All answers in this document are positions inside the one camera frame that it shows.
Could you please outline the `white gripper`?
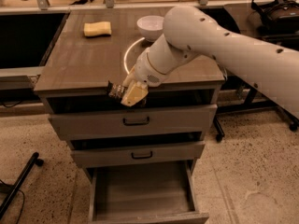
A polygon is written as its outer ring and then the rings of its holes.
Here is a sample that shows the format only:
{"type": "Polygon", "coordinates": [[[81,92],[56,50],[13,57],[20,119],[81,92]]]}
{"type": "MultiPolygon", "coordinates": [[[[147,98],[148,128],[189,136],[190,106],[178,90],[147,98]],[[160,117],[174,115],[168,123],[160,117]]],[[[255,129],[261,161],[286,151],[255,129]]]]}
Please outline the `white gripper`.
{"type": "Polygon", "coordinates": [[[122,96],[122,105],[136,105],[148,95],[148,86],[158,87],[164,81],[165,75],[159,73],[152,67],[149,59],[149,53],[150,49],[146,48],[139,55],[135,63],[135,67],[132,67],[129,74],[122,82],[124,87],[129,86],[125,94],[122,96]]]}

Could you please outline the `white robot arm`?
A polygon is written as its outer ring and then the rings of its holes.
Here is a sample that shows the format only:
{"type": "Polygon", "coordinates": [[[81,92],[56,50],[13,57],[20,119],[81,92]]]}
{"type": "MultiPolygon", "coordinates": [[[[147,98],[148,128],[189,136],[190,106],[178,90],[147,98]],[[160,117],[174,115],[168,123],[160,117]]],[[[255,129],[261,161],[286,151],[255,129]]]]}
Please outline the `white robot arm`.
{"type": "Polygon", "coordinates": [[[133,106],[170,73],[199,55],[215,60],[299,118],[299,52],[233,33],[196,7],[173,7],[163,34],[139,55],[123,81],[121,103],[133,106]]]}

